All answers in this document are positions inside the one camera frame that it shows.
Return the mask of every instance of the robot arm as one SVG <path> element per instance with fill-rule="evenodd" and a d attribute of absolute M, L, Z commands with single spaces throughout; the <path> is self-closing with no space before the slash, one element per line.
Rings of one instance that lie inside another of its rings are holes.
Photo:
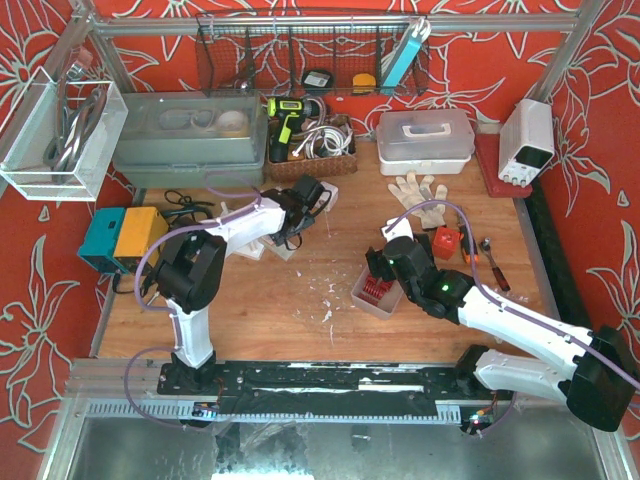
<path fill-rule="evenodd" d="M 408 220 L 384 232 L 387 244 L 370 249 L 367 262 L 372 275 L 397 279 L 409 300 L 429 315 L 445 318 L 501 338 L 534 358 L 504 355 L 474 345 L 458 362 L 458 384 L 471 394 L 478 384 L 489 389 L 526 392 L 566 402 L 571 412 L 589 425 L 605 431 L 618 428 L 634 388 L 589 352 L 570 342 L 574 337 L 589 345 L 635 378 L 640 378 L 624 339 L 603 327 L 598 333 L 533 312 L 503 298 L 474 279 L 455 270 L 439 270 L 430 245 L 415 241 Z M 560 336 L 512 309 L 566 333 Z"/>
<path fill-rule="evenodd" d="M 218 293 L 224 259 L 247 243 L 270 235 L 282 245 L 313 225 L 313 211 L 324 187 L 303 175 L 291 189 L 261 193 L 261 201 L 224 217 L 206 220 L 211 228 L 169 239 L 148 280 L 166 299 L 176 337 L 176 357 L 187 369 L 201 369 L 213 358 L 209 304 Z M 182 222 L 191 222 L 183 217 Z"/>

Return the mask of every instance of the yellow power drill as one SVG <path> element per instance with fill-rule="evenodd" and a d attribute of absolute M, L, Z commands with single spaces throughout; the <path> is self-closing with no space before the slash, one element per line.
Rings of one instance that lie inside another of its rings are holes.
<path fill-rule="evenodd" d="M 287 161 L 291 135 L 302 130 L 307 117 L 318 116 L 320 109 L 309 100 L 275 97 L 267 101 L 267 114 L 280 121 L 269 140 L 269 159 L 272 163 L 282 163 Z"/>

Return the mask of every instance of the tool bin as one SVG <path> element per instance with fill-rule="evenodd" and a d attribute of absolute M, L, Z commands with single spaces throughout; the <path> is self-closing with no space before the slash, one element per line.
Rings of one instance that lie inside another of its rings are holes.
<path fill-rule="evenodd" d="M 93 91 L 107 93 L 106 103 L 95 130 L 86 140 L 78 159 L 64 170 L 54 171 L 45 160 L 54 136 L 58 103 L 57 83 L 39 68 L 14 104 L 31 89 L 41 89 L 42 95 L 33 108 L 5 160 L 0 163 L 0 175 L 27 200 L 96 201 L 113 154 L 118 135 L 127 117 L 127 107 L 114 82 L 90 80 L 68 82 L 73 96 L 69 105 L 77 108 Z M 7 115 L 11 118 L 13 109 Z"/>
<path fill-rule="evenodd" d="M 130 115 L 113 164 L 138 188 L 264 183 L 267 115 L 257 95 L 207 98 L 199 92 L 124 95 Z"/>
<path fill-rule="evenodd" d="M 460 109 L 383 113 L 376 137 L 383 175 L 460 173 L 475 149 Z"/>

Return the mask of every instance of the work gloves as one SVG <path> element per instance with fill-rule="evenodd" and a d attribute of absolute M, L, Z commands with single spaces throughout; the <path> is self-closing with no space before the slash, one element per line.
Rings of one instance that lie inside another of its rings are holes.
<path fill-rule="evenodd" d="M 409 209 L 425 200 L 434 199 L 431 193 L 431 184 L 433 183 L 433 175 L 425 175 L 420 184 L 416 180 L 416 173 L 409 172 L 407 179 L 403 177 L 396 177 L 397 185 L 393 183 L 389 184 L 389 191 L 398 199 L 402 206 Z M 445 185 L 438 185 L 436 189 L 436 200 L 447 199 L 447 187 Z M 424 208 L 419 208 L 412 212 L 412 215 L 420 218 L 420 224 L 423 230 L 431 228 L 437 228 L 445 225 L 444 221 L 444 205 L 434 205 Z"/>

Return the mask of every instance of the light blue tool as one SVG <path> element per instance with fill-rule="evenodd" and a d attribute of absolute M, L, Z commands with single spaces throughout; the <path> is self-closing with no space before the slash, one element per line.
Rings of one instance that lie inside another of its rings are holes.
<path fill-rule="evenodd" d="M 381 93 L 393 95 L 430 34 L 431 23 L 426 18 L 411 20 L 398 46 L 382 59 Z"/>

